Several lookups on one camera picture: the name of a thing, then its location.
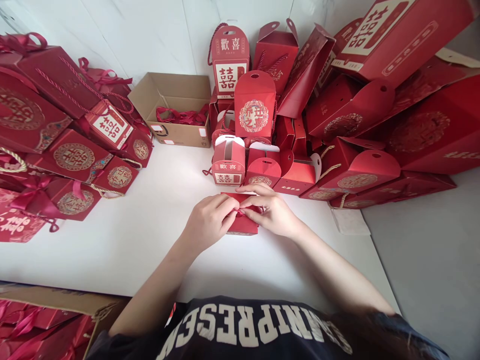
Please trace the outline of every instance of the open cardboard box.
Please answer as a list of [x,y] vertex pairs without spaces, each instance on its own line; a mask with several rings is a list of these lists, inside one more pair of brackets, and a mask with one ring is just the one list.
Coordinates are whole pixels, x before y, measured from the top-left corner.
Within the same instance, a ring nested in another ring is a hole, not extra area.
[[[158,107],[179,112],[198,112],[205,104],[209,104],[211,92],[208,76],[147,72],[128,94],[128,98],[161,144],[210,147],[208,117],[204,126],[157,121]],[[168,116],[169,112],[161,115],[162,119]]]

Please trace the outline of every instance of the stack of gift boxes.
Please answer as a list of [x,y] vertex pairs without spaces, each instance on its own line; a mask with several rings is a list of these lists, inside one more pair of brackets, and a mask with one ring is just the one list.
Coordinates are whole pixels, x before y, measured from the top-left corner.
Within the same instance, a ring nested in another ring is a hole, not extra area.
[[42,223],[83,221],[102,197],[123,196],[153,145],[132,79],[79,67],[39,34],[0,40],[0,241],[26,242]]
[[443,47],[476,14],[467,0],[377,0],[335,36],[314,24],[300,50],[293,22],[273,22],[253,64],[242,30],[220,26],[215,184],[350,209],[455,188],[449,175],[480,166],[480,62]]

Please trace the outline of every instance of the right hand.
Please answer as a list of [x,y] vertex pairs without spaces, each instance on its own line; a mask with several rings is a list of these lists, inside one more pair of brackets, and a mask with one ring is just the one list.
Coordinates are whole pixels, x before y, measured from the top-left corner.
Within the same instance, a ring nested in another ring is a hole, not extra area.
[[[271,187],[260,182],[241,186],[235,189],[237,193],[256,193],[259,196],[251,196],[240,204],[240,211],[249,219],[270,230],[272,233],[290,239],[298,237],[300,233],[308,229],[293,212],[285,200]],[[258,213],[247,207],[263,207],[264,212]]]

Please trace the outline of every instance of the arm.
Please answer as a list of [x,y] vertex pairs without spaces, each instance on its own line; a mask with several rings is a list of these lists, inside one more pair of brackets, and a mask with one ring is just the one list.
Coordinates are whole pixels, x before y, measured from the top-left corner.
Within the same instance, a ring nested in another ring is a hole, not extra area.
[[140,337],[166,324],[190,265],[227,233],[237,214],[232,210],[239,205],[222,194],[206,197],[193,208],[178,240],[111,327],[111,337]]
[[[240,211],[263,228],[291,239],[313,265],[314,275],[323,291],[343,311],[363,314],[373,310],[395,314],[373,284],[296,217],[270,187],[259,183],[239,187],[236,191],[260,195],[242,202]],[[261,206],[265,211],[259,214],[246,208],[251,205]]]

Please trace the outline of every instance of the left hand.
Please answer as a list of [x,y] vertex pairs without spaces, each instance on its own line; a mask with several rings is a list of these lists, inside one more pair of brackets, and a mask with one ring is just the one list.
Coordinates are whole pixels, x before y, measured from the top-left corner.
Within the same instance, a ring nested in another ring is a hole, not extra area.
[[220,240],[235,221],[240,204],[226,194],[208,196],[193,208],[178,238],[187,249],[200,254]]

